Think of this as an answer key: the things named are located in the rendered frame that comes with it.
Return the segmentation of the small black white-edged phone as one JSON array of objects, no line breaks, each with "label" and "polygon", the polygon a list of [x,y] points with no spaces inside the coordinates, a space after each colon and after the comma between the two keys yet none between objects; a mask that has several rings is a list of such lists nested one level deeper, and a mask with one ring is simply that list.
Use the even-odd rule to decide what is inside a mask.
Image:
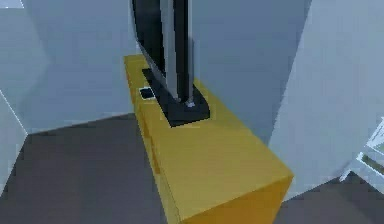
[{"label": "small black white-edged phone", "polygon": [[150,87],[140,88],[139,92],[143,100],[150,100],[155,98],[155,95]]}]

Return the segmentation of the black television set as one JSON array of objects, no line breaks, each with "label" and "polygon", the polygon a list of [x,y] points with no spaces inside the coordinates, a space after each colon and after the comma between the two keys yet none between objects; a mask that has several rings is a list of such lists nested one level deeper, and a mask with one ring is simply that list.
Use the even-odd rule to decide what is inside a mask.
[{"label": "black television set", "polygon": [[144,76],[172,127],[210,117],[189,71],[188,0],[130,0]]}]

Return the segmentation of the yellow television stand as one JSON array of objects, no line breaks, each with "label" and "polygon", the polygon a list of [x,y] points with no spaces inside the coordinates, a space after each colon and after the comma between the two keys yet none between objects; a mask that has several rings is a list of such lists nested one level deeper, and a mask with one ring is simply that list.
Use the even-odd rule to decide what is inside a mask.
[{"label": "yellow television stand", "polygon": [[167,224],[273,224],[292,171],[198,79],[211,116],[170,126],[160,105],[140,96],[144,56],[124,64]]}]

